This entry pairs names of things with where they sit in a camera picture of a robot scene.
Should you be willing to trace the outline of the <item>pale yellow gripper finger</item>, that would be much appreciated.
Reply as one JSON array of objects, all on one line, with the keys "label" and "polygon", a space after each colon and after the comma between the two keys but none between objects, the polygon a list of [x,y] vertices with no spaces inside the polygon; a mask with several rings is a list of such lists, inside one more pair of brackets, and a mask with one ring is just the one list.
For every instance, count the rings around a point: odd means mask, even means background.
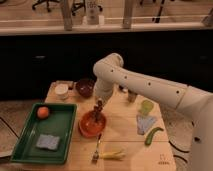
[{"label": "pale yellow gripper finger", "polygon": [[105,107],[108,103],[108,100],[99,99],[99,101],[102,103],[102,107]]}]

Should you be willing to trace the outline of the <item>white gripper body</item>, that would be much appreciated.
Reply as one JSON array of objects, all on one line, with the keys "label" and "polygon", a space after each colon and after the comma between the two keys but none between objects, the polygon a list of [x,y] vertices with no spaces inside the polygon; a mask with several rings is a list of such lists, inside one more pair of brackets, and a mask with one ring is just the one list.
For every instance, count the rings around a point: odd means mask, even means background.
[{"label": "white gripper body", "polygon": [[113,95],[114,84],[98,79],[94,86],[94,94],[97,99],[107,102]]}]

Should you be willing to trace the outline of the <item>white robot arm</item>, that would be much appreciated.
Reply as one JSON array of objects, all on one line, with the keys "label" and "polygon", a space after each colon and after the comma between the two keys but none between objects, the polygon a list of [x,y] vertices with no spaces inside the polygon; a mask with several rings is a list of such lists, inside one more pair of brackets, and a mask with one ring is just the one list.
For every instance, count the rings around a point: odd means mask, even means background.
[{"label": "white robot arm", "polygon": [[93,73],[97,77],[95,97],[104,103],[111,98],[114,85],[167,105],[194,123],[188,171],[213,171],[213,93],[199,88],[152,77],[123,68],[124,60],[111,53],[97,61]]}]

